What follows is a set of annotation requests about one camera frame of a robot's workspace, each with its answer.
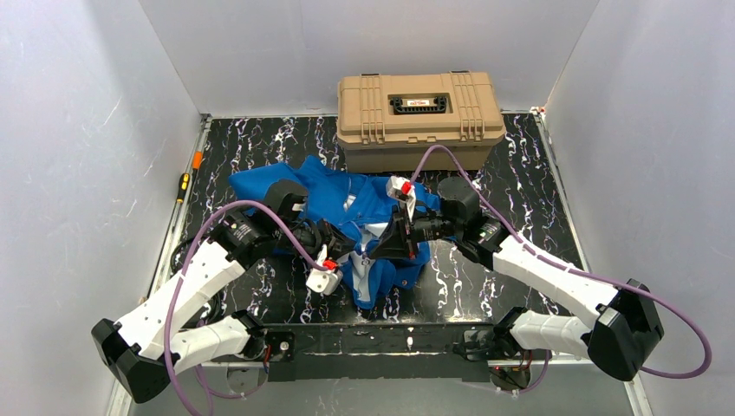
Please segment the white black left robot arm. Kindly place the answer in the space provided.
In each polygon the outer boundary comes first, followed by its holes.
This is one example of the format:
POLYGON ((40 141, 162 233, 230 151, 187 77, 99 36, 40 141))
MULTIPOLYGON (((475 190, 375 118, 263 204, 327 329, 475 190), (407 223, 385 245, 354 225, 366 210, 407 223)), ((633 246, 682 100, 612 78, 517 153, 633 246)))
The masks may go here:
POLYGON ((91 335, 98 353, 136 403, 173 384, 176 375, 226 355, 266 364, 283 334, 246 310, 187 328, 195 315, 249 268, 278 254, 297 254, 311 270, 308 287, 327 294, 356 241, 324 218, 307 218, 308 191, 288 179, 262 201, 238 200, 216 211, 193 238, 181 269, 140 306, 116 321, 102 319, 91 335))

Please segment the yellow black handled screwdriver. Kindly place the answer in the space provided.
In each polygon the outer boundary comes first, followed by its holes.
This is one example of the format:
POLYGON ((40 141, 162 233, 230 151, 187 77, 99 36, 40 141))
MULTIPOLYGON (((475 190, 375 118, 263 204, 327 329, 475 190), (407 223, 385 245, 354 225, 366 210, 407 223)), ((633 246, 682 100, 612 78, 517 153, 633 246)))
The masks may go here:
POLYGON ((177 186, 176 203, 182 204, 185 200, 185 196, 188 192, 189 185, 191 182, 191 175, 187 172, 182 173, 179 177, 177 186))

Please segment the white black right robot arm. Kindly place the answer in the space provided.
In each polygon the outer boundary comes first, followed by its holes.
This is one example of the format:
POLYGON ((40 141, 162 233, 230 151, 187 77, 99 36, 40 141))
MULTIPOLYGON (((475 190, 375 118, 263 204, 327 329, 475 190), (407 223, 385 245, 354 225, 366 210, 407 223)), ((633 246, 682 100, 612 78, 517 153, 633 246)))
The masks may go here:
POLYGON ((464 179, 439 184, 436 209, 419 201, 408 179, 392 176, 386 188, 397 205, 368 252, 370 258, 414 259, 423 242, 451 241, 465 258, 524 283, 569 311, 569 316, 543 315, 515 307, 493 327, 481 353, 552 350, 589 359, 605 374, 631 381, 663 338, 646 285, 634 279, 598 282, 530 241, 516 239, 483 212, 479 195, 464 179))

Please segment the tan plastic toolbox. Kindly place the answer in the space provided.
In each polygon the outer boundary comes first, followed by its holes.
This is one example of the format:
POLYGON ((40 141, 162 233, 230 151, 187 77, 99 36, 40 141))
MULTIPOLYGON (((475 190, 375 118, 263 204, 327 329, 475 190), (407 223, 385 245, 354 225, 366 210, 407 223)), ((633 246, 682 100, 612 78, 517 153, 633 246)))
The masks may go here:
POLYGON ((507 133, 486 72, 347 76, 337 109, 337 140, 356 173, 412 171, 432 145, 478 170, 507 133))

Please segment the blue zip jacket white lining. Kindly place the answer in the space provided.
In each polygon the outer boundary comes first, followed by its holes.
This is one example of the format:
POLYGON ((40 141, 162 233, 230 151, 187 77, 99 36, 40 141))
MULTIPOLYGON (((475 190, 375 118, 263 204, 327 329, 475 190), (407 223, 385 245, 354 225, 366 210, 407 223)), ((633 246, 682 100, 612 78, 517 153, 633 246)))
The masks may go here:
POLYGON ((417 283, 431 258, 428 242, 418 244, 414 259, 368 260, 363 255, 378 243, 397 205, 387 195, 388 177, 332 170, 316 156, 308 156, 298 168, 276 163, 234 173, 228 181, 236 198, 263 201, 269 187, 280 179, 306 188, 307 218, 325 219, 356 242, 340 270, 359 308, 373 308, 395 286, 411 289, 417 283))

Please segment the orange handled screwdriver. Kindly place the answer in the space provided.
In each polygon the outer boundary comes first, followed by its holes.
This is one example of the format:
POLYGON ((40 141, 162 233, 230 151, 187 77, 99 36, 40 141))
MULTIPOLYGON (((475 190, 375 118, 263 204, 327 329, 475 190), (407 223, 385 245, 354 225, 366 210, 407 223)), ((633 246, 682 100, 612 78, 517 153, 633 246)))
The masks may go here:
POLYGON ((197 171, 200 168, 202 160, 203 160, 203 153, 201 151, 195 152, 193 155, 192 164, 191 164, 193 171, 197 171))

